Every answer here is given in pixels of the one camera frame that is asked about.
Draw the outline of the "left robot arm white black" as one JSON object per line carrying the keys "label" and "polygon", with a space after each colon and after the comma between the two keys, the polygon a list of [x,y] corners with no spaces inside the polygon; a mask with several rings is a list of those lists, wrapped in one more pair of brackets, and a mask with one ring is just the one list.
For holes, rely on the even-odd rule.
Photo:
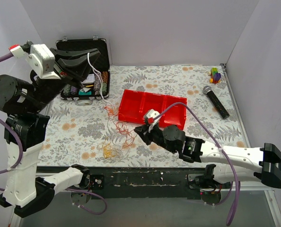
{"label": "left robot arm white black", "polygon": [[25,218],[45,209],[59,192],[75,187],[84,192],[90,187],[90,171],[75,164],[60,173],[36,176],[49,116],[41,112],[67,86],[81,88],[91,65],[100,56],[98,49],[61,51],[45,44],[14,45],[10,57],[21,58],[32,68],[30,82],[0,75],[0,111],[8,151],[6,186],[0,194],[0,205],[13,207]]}

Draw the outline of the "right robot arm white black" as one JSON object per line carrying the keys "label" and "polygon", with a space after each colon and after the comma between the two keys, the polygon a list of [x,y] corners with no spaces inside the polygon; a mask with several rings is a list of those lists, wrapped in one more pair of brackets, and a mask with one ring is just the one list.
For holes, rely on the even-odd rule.
{"label": "right robot arm white black", "polygon": [[175,125],[161,130],[158,126],[142,125],[134,132],[144,143],[155,143],[188,163],[206,163],[206,172],[197,183],[214,188],[232,181],[261,182],[281,189],[281,151],[271,143],[262,148],[217,147],[216,144],[186,136]]}

